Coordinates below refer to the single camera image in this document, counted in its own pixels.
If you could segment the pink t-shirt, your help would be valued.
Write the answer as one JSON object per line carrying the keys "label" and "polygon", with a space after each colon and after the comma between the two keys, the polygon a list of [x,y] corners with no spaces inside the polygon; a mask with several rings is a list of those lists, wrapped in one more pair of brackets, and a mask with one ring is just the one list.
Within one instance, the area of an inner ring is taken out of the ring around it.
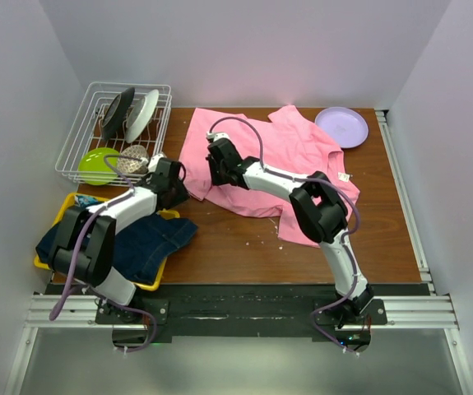
{"label": "pink t-shirt", "polygon": [[[206,161],[206,133],[215,121],[228,116],[209,109],[194,110],[179,156],[186,169],[186,188],[198,200],[206,199],[241,216],[278,216],[279,239],[315,247],[316,244],[300,230],[288,202],[267,193],[230,185],[218,187],[211,183]],[[331,137],[304,118],[293,105],[280,108],[269,114],[268,118],[267,122],[249,121],[262,138],[266,165],[306,175],[322,171],[352,202],[358,200],[360,190],[345,178],[344,152]]]}

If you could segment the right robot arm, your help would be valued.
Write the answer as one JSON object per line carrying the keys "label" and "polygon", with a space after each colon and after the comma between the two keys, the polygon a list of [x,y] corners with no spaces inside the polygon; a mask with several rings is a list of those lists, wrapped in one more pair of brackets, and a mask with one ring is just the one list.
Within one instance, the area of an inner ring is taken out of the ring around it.
{"label": "right robot arm", "polygon": [[231,185],[267,193],[288,202],[297,224],[307,239],[322,250],[335,281],[341,317],[358,323],[369,312],[373,289],[362,274],[350,246],[347,215],[359,213],[347,195],[322,172],[309,176],[277,170],[258,158],[242,158],[233,142],[223,133],[207,138],[207,162],[214,185]]}

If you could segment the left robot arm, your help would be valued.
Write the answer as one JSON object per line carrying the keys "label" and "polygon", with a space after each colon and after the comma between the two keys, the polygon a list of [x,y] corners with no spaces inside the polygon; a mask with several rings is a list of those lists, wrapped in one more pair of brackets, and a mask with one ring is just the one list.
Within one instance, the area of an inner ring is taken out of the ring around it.
{"label": "left robot arm", "polygon": [[147,175],[118,197],[66,209],[37,252],[42,263],[66,277],[51,320],[75,291],[74,281],[114,302],[115,314],[125,323],[134,323],[142,316],[143,303],[134,297],[136,286],[113,266],[115,237],[135,221],[188,200],[185,175],[180,161],[161,157],[149,166]]}

